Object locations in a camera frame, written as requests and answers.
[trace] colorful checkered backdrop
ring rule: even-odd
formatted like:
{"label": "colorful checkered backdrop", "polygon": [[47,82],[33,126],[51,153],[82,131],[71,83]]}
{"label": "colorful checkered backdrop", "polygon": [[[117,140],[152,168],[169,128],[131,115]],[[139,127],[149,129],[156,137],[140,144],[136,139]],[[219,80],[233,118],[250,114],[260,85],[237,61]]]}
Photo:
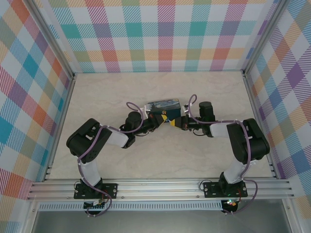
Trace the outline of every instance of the colorful checkered backdrop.
{"label": "colorful checkered backdrop", "polygon": [[[49,12],[43,1],[48,0],[36,0],[42,15],[72,68],[82,72],[240,70],[250,40],[260,30],[256,23],[268,13],[262,10],[273,4],[273,0],[49,0]],[[53,17],[57,25],[52,24]]]}
{"label": "colorful checkered backdrop", "polygon": [[0,232],[19,212],[54,140],[69,78],[22,0],[0,0]]}
{"label": "colorful checkered backdrop", "polygon": [[249,81],[282,178],[311,232],[311,0],[292,0]]}

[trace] beige marble surface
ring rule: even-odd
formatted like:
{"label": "beige marble surface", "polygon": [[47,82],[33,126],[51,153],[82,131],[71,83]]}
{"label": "beige marble surface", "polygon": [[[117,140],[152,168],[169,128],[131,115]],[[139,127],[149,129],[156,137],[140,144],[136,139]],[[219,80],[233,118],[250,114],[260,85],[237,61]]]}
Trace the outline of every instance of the beige marble surface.
{"label": "beige marble surface", "polygon": [[[79,178],[76,157],[66,140],[86,120],[122,125],[130,112],[125,103],[139,106],[153,100],[178,98],[210,101],[217,120],[253,116],[240,72],[149,72],[79,74],[66,116],[50,178]],[[103,178],[219,177],[233,159],[228,138],[198,137],[168,123],[146,137],[138,137],[128,149],[105,145],[97,157]],[[269,177],[267,159],[251,168],[248,177]]]}

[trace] gray floor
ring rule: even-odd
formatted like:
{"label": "gray floor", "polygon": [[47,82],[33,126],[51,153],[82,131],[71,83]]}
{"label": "gray floor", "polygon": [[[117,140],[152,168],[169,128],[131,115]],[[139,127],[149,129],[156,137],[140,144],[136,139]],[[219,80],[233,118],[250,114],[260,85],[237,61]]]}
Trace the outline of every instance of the gray floor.
{"label": "gray floor", "polygon": [[39,212],[33,233],[290,233],[281,200],[256,200],[245,211]]}
{"label": "gray floor", "polygon": [[[192,107],[196,116],[199,102],[210,101],[217,120],[254,117],[238,71],[79,74],[50,178],[80,177],[66,140],[89,118],[119,127],[130,112],[127,101],[143,106],[153,100],[178,98],[186,104],[194,93],[198,95]],[[197,137],[166,123],[137,138],[126,150],[105,145],[97,162],[103,178],[212,178],[219,177],[232,159],[228,138]],[[260,160],[247,176],[270,177],[267,159]]]}

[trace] marble floor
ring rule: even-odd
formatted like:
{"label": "marble floor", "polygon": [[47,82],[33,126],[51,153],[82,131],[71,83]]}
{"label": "marble floor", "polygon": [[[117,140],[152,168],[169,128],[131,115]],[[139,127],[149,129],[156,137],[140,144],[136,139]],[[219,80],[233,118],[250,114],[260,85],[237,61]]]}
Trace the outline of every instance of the marble floor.
{"label": "marble floor", "polygon": [[[86,120],[122,125],[130,112],[125,103],[139,106],[153,100],[178,98],[186,104],[192,94],[198,103],[210,101],[217,120],[253,116],[241,73],[234,72],[149,72],[79,74],[66,116],[50,178],[79,178],[76,157],[66,140]],[[198,137],[168,123],[128,149],[105,145],[97,157],[103,178],[192,178],[219,177],[233,159],[228,138]],[[266,157],[247,173],[248,177],[270,177]]]}

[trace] purple cable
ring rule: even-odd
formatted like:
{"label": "purple cable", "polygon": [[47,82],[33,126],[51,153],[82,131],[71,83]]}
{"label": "purple cable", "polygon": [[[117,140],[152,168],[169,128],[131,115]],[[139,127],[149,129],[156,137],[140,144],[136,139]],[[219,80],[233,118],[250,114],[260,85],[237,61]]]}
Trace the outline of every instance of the purple cable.
{"label": "purple cable", "polygon": [[[240,174],[240,177],[243,179],[243,175],[247,172],[248,168],[249,168],[249,165],[250,165],[250,162],[251,162],[251,146],[250,146],[250,143],[249,143],[249,139],[248,139],[248,135],[247,135],[247,130],[245,128],[245,126],[242,124],[242,122],[240,122],[239,120],[222,120],[221,122],[219,121],[200,121],[198,119],[196,119],[193,115],[192,115],[192,112],[191,112],[191,108],[190,108],[190,104],[194,104],[197,100],[197,95],[196,94],[193,94],[190,99],[189,99],[189,102],[188,102],[188,111],[189,111],[189,114],[191,116],[191,118],[193,120],[195,120],[197,123],[200,123],[200,124],[216,124],[216,123],[238,123],[241,127],[242,127],[242,130],[243,130],[243,133],[244,133],[244,136],[245,136],[245,140],[246,140],[246,145],[247,145],[247,164],[246,164],[246,167],[245,169],[243,170],[243,172]],[[247,180],[247,179],[244,179],[245,181],[248,181],[248,182],[253,182],[255,183],[255,186],[256,186],[256,190],[255,190],[255,193],[253,195],[253,198],[250,200],[250,202],[244,206],[242,209],[234,212],[235,214],[236,213],[239,213],[241,212],[242,210],[246,209],[252,202],[253,200],[255,199],[256,195],[257,195],[257,192],[258,192],[258,184],[256,183],[256,181],[254,180]]]}
{"label": "purple cable", "polygon": [[102,211],[101,211],[99,214],[97,214],[97,215],[91,215],[91,214],[88,212],[89,208],[87,208],[87,209],[86,209],[86,212],[87,212],[88,216],[97,217],[97,216],[100,216],[100,215],[103,215],[104,213],[106,213],[106,212],[108,211],[108,209],[109,209],[109,208],[111,207],[111,205],[112,205],[112,198],[111,198],[111,196],[110,196],[108,193],[106,193],[106,192],[104,192],[104,191],[102,191],[102,190],[100,190],[100,189],[95,188],[94,186],[92,186],[92,185],[86,180],[86,178],[84,177],[82,168],[81,168],[81,162],[82,162],[81,160],[82,160],[83,157],[85,157],[85,156],[92,150],[92,148],[94,147],[94,145],[96,144],[96,142],[97,142],[97,140],[98,140],[98,137],[99,137],[101,131],[102,131],[104,128],[112,128],[113,130],[119,131],[120,133],[133,133],[133,132],[135,132],[135,131],[137,131],[137,130],[139,130],[139,129],[141,128],[141,126],[142,126],[142,124],[143,124],[143,122],[144,122],[144,116],[143,116],[142,110],[141,110],[136,104],[134,104],[134,103],[132,103],[132,102],[127,102],[127,103],[126,103],[126,106],[129,107],[129,108],[132,109],[132,110],[135,110],[135,109],[133,109],[132,107],[130,107],[129,104],[135,106],[135,107],[138,109],[138,111],[139,111],[139,113],[140,113],[140,115],[141,115],[141,123],[140,123],[139,127],[136,128],[136,129],[134,129],[134,130],[131,130],[131,131],[121,131],[120,129],[116,129],[116,128],[113,128],[113,127],[110,127],[110,126],[107,126],[107,125],[103,125],[103,126],[100,127],[100,129],[98,130],[98,132],[97,132],[97,134],[96,134],[96,136],[95,136],[95,138],[94,138],[94,141],[92,142],[91,146],[90,146],[90,147],[78,158],[78,160],[77,160],[77,161],[78,161],[78,169],[79,169],[79,172],[80,172],[80,175],[81,175],[81,177],[82,177],[83,182],[84,182],[85,184],[87,184],[87,186],[89,186],[90,188],[94,189],[95,191],[100,192],[100,193],[102,193],[103,195],[106,195],[106,196],[109,198],[109,200],[110,200],[109,206],[108,206],[105,210],[102,210]]}

